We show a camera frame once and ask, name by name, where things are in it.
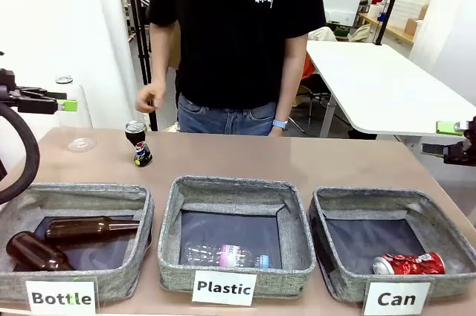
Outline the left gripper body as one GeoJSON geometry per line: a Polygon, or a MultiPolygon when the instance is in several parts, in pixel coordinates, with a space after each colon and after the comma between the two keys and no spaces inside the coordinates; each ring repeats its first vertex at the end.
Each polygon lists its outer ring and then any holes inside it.
{"type": "Polygon", "coordinates": [[[0,103],[9,107],[18,107],[21,100],[22,93],[16,84],[15,74],[0,68],[0,103]]]}

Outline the brown glass bottle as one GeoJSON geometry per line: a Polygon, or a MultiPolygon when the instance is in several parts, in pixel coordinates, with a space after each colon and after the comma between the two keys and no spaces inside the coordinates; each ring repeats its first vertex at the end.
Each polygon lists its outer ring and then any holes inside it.
{"type": "Polygon", "coordinates": [[[7,254],[33,271],[73,271],[68,257],[57,247],[38,239],[30,231],[21,231],[10,238],[7,254]]]}
{"type": "Polygon", "coordinates": [[[45,238],[51,241],[111,239],[135,234],[139,226],[139,221],[107,216],[52,219],[46,227],[45,238]]]}

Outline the person's left forearm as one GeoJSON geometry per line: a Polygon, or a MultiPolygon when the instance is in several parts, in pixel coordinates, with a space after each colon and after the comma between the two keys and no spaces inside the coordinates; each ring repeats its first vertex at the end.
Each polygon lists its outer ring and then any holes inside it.
{"type": "Polygon", "coordinates": [[[292,110],[303,76],[303,62],[285,64],[281,80],[280,96],[275,112],[275,120],[286,122],[292,110]]]}

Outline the grey fabric basket Can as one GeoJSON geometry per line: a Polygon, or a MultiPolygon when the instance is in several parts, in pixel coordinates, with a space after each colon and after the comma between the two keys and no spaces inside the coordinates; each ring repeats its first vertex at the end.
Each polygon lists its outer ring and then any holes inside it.
{"type": "Polygon", "coordinates": [[[476,250],[433,199],[420,191],[318,187],[308,209],[321,272],[338,301],[358,303],[370,283],[430,283],[430,297],[465,294],[476,280],[476,250]],[[443,274],[377,274],[385,254],[443,260],[443,274]]]}

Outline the crushed black drink can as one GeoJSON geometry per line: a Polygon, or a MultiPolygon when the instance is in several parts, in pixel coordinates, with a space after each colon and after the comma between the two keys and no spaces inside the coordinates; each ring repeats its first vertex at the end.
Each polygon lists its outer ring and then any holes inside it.
{"type": "Polygon", "coordinates": [[[131,120],[125,126],[125,136],[135,148],[135,165],[145,167],[152,161],[152,153],[146,142],[147,125],[143,121],[131,120]]]}

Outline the white Can label sign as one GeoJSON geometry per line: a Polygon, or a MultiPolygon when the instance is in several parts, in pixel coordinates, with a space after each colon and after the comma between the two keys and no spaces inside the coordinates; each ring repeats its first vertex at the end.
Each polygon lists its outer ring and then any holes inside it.
{"type": "Polygon", "coordinates": [[[370,283],[363,316],[420,316],[431,283],[370,283]]]}

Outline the grey fabric basket Bottle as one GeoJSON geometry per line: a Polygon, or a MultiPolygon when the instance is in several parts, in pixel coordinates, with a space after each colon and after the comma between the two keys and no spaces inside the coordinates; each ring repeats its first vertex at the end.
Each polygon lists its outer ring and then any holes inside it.
{"type": "Polygon", "coordinates": [[[93,280],[100,301],[130,297],[152,241],[154,203],[146,187],[128,184],[32,184],[0,206],[0,303],[27,303],[26,281],[93,280]],[[7,255],[8,240],[20,231],[43,239],[55,218],[108,216],[139,222],[134,236],[98,242],[69,242],[59,249],[72,267],[65,272],[30,271],[7,255]]]}

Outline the grey fabric basket Plastic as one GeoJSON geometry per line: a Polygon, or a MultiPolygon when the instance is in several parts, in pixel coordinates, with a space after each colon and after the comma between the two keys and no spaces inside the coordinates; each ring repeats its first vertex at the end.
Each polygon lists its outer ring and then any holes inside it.
{"type": "Polygon", "coordinates": [[[196,271],[256,274],[254,296],[299,297],[316,264],[300,194],[284,181],[182,176],[171,187],[158,241],[160,282],[191,292],[196,271]],[[182,265],[190,245],[238,245],[268,255],[269,268],[182,265]]]}

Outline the person's right hand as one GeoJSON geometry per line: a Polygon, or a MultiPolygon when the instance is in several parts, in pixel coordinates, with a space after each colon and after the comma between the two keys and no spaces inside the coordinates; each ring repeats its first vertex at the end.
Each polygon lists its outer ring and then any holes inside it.
{"type": "Polygon", "coordinates": [[[166,92],[164,80],[152,81],[145,85],[139,92],[135,103],[138,112],[152,113],[159,109],[164,100],[166,92]]]}

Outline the clear glass bottle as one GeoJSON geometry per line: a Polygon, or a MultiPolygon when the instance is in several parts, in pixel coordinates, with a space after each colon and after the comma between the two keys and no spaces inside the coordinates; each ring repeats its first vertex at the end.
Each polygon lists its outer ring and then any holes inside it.
{"type": "Polygon", "coordinates": [[[74,82],[69,76],[61,76],[55,79],[59,92],[66,93],[66,100],[77,101],[76,112],[57,112],[59,125],[68,128],[67,147],[72,152],[86,152],[93,149],[96,140],[91,132],[85,129],[92,129],[93,123],[89,112],[89,107],[83,87],[74,82]]]}

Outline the white table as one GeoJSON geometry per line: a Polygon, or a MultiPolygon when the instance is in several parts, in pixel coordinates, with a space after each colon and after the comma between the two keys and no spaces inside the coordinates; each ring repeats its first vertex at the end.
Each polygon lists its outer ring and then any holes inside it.
{"type": "Polygon", "coordinates": [[[320,136],[336,106],[367,134],[434,136],[436,122],[472,119],[476,106],[387,45],[308,41],[307,52],[331,92],[320,136]]]}

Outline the black tripod stand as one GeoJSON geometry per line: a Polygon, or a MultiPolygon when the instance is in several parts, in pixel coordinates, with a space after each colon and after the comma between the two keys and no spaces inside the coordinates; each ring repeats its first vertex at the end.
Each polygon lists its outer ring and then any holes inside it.
{"type": "Polygon", "coordinates": [[[145,30],[145,11],[142,9],[141,0],[130,0],[132,8],[132,21],[138,46],[138,58],[144,86],[152,82],[152,73],[149,60],[149,46],[145,30]]]}

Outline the white storage boxes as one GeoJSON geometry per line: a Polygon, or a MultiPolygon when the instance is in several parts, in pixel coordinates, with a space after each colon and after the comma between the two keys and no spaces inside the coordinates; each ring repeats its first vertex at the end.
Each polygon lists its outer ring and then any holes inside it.
{"type": "Polygon", "coordinates": [[[395,0],[389,20],[406,22],[408,19],[417,19],[429,2],[430,0],[395,0]]]}

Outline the black t-shirt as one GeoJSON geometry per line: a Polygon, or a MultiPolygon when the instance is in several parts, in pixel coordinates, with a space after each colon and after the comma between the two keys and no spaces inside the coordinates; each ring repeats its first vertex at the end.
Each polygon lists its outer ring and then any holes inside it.
{"type": "Polygon", "coordinates": [[[277,101],[286,41],[326,23],[323,0],[150,0],[149,20],[178,23],[178,91],[214,109],[277,101]]]}

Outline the crushed clear plastic bottle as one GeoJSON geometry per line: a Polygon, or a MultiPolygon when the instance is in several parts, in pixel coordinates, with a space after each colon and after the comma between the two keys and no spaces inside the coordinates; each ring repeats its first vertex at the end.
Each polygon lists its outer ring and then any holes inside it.
{"type": "Polygon", "coordinates": [[[268,255],[254,254],[238,245],[190,245],[182,249],[179,262],[220,268],[269,268],[268,255]]]}

